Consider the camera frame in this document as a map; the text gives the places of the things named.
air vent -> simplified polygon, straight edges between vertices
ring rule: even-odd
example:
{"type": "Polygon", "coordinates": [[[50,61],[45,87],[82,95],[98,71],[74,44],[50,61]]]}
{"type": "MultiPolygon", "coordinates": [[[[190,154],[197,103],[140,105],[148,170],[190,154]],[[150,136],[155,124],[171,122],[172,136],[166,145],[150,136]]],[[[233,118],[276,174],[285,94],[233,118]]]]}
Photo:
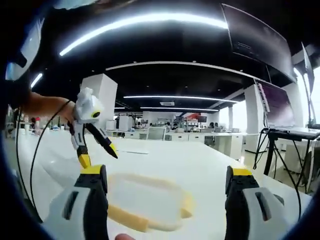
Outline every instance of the air vent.
{"type": "Polygon", "coordinates": [[[161,106],[174,106],[175,102],[174,101],[161,101],[160,104],[161,104],[161,106]]]}

small robot arm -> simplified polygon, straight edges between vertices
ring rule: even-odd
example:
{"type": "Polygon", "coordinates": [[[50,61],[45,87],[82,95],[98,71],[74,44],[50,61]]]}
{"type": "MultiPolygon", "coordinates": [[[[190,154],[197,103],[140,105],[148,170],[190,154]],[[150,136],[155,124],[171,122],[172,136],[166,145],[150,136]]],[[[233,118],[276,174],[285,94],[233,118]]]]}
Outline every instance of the small robot arm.
{"type": "Polygon", "coordinates": [[[118,158],[116,148],[108,138],[107,132],[99,127],[101,113],[104,110],[101,102],[93,95],[93,90],[82,89],[75,103],[73,123],[68,122],[71,133],[71,142],[76,150],[78,160],[83,168],[91,166],[91,159],[85,141],[85,129],[95,140],[114,158],[118,158]]]}

laptop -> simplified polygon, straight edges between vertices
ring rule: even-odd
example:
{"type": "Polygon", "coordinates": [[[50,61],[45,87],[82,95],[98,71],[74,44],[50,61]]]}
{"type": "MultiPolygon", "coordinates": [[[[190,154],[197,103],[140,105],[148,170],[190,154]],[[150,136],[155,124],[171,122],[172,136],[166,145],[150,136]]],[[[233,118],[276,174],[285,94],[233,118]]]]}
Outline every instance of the laptop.
{"type": "Polygon", "coordinates": [[[295,116],[286,90],[269,82],[255,79],[262,100],[267,128],[314,140],[320,136],[319,129],[295,126],[295,116]]]}

black ceiling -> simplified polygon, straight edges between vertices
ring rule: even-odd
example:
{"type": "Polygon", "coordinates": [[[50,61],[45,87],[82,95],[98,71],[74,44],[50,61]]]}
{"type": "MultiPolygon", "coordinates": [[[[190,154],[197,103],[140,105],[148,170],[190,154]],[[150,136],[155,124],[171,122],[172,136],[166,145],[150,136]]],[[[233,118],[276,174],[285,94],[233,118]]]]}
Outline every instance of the black ceiling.
{"type": "MultiPolygon", "coordinates": [[[[185,12],[224,19],[221,2],[248,12],[282,34],[292,54],[305,45],[318,44],[318,13],[306,1],[287,0],[137,0],[126,7],[109,10],[92,4],[73,10],[52,9],[41,33],[41,45],[31,65],[34,77],[43,78],[34,87],[43,95],[76,99],[83,78],[105,73],[118,83],[117,101],[132,110],[139,106],[157,106],[159,100],[123,99],[125,95],[188,95],[224,98],[241,89],[247,77],[201,66],[155,64],[131,66],[106,71],[106,68],[133,62],[181,61],[221,66],[268,80],[266,66],[230,51],[228,31],[218,27],[157,22],[139,27],[122,27],[97,36],[74,48],[65,56],[59,52],[84,34],[140,14],[185,12]]],[[[272,82],[283,86],[289,81],[272,72],[272,82]]],[[[176,106],[207,108],[208,101],[175,101],[176,106]]]]}

ceiling light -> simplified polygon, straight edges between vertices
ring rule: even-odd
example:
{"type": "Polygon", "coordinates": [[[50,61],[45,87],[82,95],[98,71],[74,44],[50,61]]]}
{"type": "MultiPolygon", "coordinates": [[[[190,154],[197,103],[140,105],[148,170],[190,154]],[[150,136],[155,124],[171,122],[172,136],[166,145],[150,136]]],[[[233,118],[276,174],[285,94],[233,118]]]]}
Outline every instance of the ceiling light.
{"type": "Polygon", "coordinates": [[[185,108],[185,107],[153,107],[153,106],[142,106],[141,109],[170,109],[170,110],[188,110],[188,111],[205,111],[205,112],[218,112],[215,109],[206,108],[185,108]]]}
{"type": "Polygon", "coordinates": [[[31,88],[33,88],[36,85],[36,83],[42,78],[42,76],[43,76],[42,73],[39,73],[38,76],[36,76],[36,78],[31,83],[31,88]]]}
{"type": "Polygon", "coordinates": [[[63,56],[66,53],[70,52],[72,49],[77,47],[78,45],[100,35],[110,30],[118,29],[124,26],[139,24],[139,23],[148,23],[148,22],[163,22],[163,21],[177,21],[177,22],[189,22],[189,23],[200,23],[211,25],[215,27],[219,27],[222,29],[228,29],[228,24],[224,21],[217,20],[214,18],[197,16],[186,13],[154,13],[154,14],[146,14],[141,16],[135,16],[131,18],[127,18],[124,20],[116,21],[111,24],[107,24],[102,26],[92,32],[87,33],[86,35],[80,37],[78,40],[71,43],[65,49],[63,49],[59,55],[63,56]]]}
{"type": "Polygon", "coordinates": [[[202,96],[161,96],[161,95],[147,95],[147,96],[124,96],[124,99],[149,99],[149,98],[159,98],[159,99],[195,99],[195,100],[209,100],[209,101],[221,101],[228,103],[238,103],[238,101],[212,98],[212,97],[202,97],[202,96]]]}

